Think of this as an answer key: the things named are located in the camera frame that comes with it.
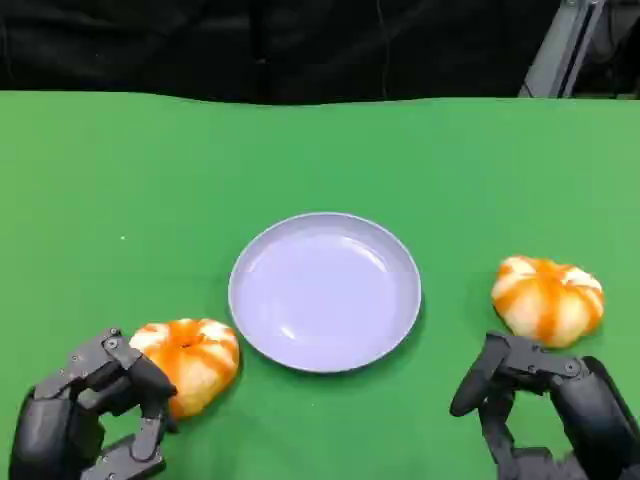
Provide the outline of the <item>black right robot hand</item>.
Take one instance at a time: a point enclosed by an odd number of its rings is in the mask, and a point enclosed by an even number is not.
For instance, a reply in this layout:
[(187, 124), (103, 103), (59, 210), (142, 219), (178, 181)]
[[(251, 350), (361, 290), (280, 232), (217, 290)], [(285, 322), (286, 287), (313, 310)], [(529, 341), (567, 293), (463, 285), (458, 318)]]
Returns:
[[(548, 396), (573, 450), (515, 445), (507, 420), (516, 394)], [(555, 353), (526, 337), (489, 332), (450, 405), (478, 411), (500, 479), (636, 479), (639, 424), (606, 367), (593, 356)]]

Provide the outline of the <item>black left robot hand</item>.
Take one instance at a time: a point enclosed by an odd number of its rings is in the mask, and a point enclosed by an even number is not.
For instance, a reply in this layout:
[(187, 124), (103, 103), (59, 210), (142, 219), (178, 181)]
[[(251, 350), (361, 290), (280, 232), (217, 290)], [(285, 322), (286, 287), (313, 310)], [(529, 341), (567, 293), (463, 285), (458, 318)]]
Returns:
[[(117, 327), (103, 330), (34, 385), (21, 404), (11, 479), (149, 479), (165, 468), (161, 443), (177, 427), (166, 374)], [(105, 445), (105, 414), (141, 411), (138, 429)]]

